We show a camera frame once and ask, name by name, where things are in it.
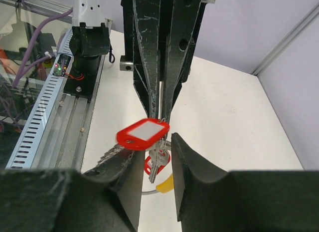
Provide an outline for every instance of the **cable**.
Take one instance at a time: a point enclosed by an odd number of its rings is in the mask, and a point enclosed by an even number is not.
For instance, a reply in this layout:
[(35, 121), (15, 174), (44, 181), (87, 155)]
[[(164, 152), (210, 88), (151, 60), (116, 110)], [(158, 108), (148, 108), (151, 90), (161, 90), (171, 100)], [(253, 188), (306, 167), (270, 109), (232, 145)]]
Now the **cable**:
[(57, 19), (60, 19), (60, 18), (63, 18), (63, 17), (65, 17), (65, 16), (68, 16), (68, 15), (70, 15), (72, 12), (73, 12), (73, 8), (71, 8), (69, 11), (67, 11), (67, 12), (65, 12), (65, 13), (63, 13), (63, 14), (61, 14), (61, 15), (49, 17), (49, 18), (47, 18), (46, 20), (44, 20), (42, 23), (40, 23), (40, 25), (36, 28), (36, 30), (34, 31), (34, 33), (33, 33), (33, 35), (32, 35), (32, 38), (31, 38), (31, 40), (30, 40), (30, 42), (29, 42), (28, 48), (27, 48), (27, 50), (26, 50), (26, 52), (25, 52), (25, 55), (24, 55), (24, 57), (23, 57), (21, 66), (20, 66), (20, 68), (19, 68), (19, 70), (18, 70), (18, 72), (17, 72), (17, 74), (16, 74), (16, 77), (15, 77), (15, 79), (14, 79), (14, 81), (13, 81), (13, 84), (12, 84), (13, 87), (16, 87), (16, 86), (18, 85), (20, 79), (24, 76), (24, 75), (23, 75), (23, 69), (24, 69), (24, 67), (25, 67), (25, 65), (26, 65), (26, 63), (27, 63), (27, 61), (29, 60), (29, 57), (30, 57), (30, 55), (31, 55), (33, 46), (34, 46), (34, 44), (35, 44), (35, 42), (36, 42), (36, 38), (37, 38), (38, 35), (40, 34), (42, 28), (43, 28), (46, 24), (48, 24), (49, 22), (54, 21), (54, 20), (57, 20)]
[(28, 8), (27, 4), (25, 3), (25, 0), (21, 0), (21, 4), (22, 4), (24, 7)]
[(115, 62), (115, 56), (112, 53), (112, 50), (113, 50), (113, 48), (112, 48), (112, 45), (110, 44), (109, 62), (113, 64)]
[(13, 61), (16, 65), (20, 66), (19, 63), (17, 63), (14, 59), (10, 59), (11, 61)]
[(10, 113), (10, 110), (9, 110), (9, 108), (8, 108), (9, 103), (8, 103), (5, 99), (3, 99), (1, 96), (0, 96), (0, 101), (2, 102), (2, 105), (3, 105), (3, 107), (4, 107), (4, 109), (5, 109), (6, 113), (7, 113), (7, 115), (8, 115), (8, 116), (10, 117), (10, 119), (16, 124), (17, 128), (18, 128), (19, 130), (21, 130), (20, 125), (18, 124), (18, 122), (16, 121), (16, 119), (15, 119), (15, 118), (11, 115), (11, 113)]
[(20, 117), (24, 114), (25, 111), (27, 111), (27, 113), (28, 113), (28, 109), (31, 109), (31, 107), (33, 107), (33, 106), (34, 106), (34, 103), (32, 105), (26, 107), (22, 112), (20, 112), (20, 114), (18, 114), (16, 116), (16, 120), (18, 121), (20, 119)]
[(58, 44), (56, 45), (56, 51), (57, 53), (59, 52), (59, 49), (60, 49), (60, 46), (61, 46), (61, 43), (62, 43), (62, 40), (65, 36), (65, 33), (61, 34), (60, 38), (59, 38), (59, 41), (58, 41)]
[(70, 75), (70, 74), (65, 74), (66, 75), (66, 77), (68, 77), (68, 78), (70, 78), (70, 79), (74, 79), (74, 80), (76, 80), (76, 81), (81, 81), (81, 80), (83, 80), (84, 79), (84, 76), (83, 76), (83, 74), (81, 74), (80, 76), (78, 76), (78, 77), (74, 77), (74, 76), (72, 76), (72, 75)]
[(0, 80), (0, 82), (1, 82), (1, 84), (2, 84), (1, 88), (4, 88), (4, 89), (6, 90), (6, 92), (7, 92), (7, 94), (8, 94), (10, 97), (13, 97), (13, 95), (12, 95), (11, 91), (9, 90), (9, 88), (7, 87), (7, 85), (6, 85), (2, 80)]
[(61, 68), (62, 68), (62, 72), (64, 71), (64, 66), (65, 66), (65, 58), (63, 55), (62, 56), (62, 59), (61, 59)]
[(142, 191), (142, 196), (154, 195), (154, 194), (157, 194), (157, 193), (158, 193), (157, 190), (153, 190), (153, 191)]
[(47, 60), (47, 59), (50, 59), (50, 57), (49, 57), (49, 56), (45, 56), (45, 57), (43, 57), (43, 58), (38, 59), (37, 61), (34, 61), (34, 62), (31, 63), (29, 66), (27, 66), (27, 67), (24, 69), (24, 71), (22, 72), (21, 77), (19, 78), (18, 82), (20, 81), (20, 79), (21, 79), (24, 75), (26, 75), (26, 73), (27, 73), (30, 69), (32, 69), (32, 68), (33, 68), (34, 66), (36, 66), (37, 64), (44, 62), (44, 61)]
[(6, 73), (15, 75), (14, 70), (13, 70), (11, 67), (6, 66), (1, 60), (0, 60), (0, 64), (2, 65), (2, 67), (4, 68), (4, 70), (6, 71)]

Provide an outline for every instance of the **perforated metal tray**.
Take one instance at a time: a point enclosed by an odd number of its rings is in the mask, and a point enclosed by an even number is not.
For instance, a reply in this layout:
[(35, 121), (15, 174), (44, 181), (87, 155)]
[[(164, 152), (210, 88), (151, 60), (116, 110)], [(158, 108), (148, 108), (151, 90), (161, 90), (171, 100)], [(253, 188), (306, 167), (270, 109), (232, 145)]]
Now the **perforated metal tray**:
[[(72, 30), (63, 39), (60, 54), (72, 56)], [(88, 131), (104, 63), (101, 59), (96, 87), (90, 103), (64, 94), (65, 78), (49, 74), (30, 113), (6, 169), (81, 169)]]

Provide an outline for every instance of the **key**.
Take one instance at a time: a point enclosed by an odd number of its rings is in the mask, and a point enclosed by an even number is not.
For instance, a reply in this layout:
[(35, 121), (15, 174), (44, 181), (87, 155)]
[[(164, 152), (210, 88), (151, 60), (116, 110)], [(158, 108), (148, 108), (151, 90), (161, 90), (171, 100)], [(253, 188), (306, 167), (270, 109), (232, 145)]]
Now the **key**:
[(150, 171), (149, 180), (153, 184), (160, 166), (166, 166), (169, 160), (168, 150), (152, 150), (150, 151), (152, 160), (152, 167)]

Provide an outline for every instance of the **glass panel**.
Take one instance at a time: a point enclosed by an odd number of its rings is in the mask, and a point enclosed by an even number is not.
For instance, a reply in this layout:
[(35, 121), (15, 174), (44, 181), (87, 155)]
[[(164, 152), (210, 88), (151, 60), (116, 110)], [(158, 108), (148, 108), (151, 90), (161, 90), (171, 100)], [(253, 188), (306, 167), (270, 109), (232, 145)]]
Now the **glass panel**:
[[(31, 112), (37, 96), (47, 78), (53, 59), (35, 63), (25, 71), (18, 86), (12, 82), (19, 70), (36, 27), (47, 17), (25, 10), (15, 11), (13, 6), (0, 3), (0, 169), (7, 164), (21, 130)], [(53, 21), (37, 37), (27, 66), (53, 54), (68, 23)]]

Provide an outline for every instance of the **white label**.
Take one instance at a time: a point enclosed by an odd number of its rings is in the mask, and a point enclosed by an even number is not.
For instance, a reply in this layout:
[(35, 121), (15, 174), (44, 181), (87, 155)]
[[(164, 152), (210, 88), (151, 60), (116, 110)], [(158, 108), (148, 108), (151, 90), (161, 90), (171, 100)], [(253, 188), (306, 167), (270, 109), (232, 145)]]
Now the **white label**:
[(151, 121), (145, 122), (143, 125), (135, 128), (129, 132), (129, 135), (139, 138), (144, 141), (148, 141), (151, 137), (160, 132), (164, 126), (153, 123)]

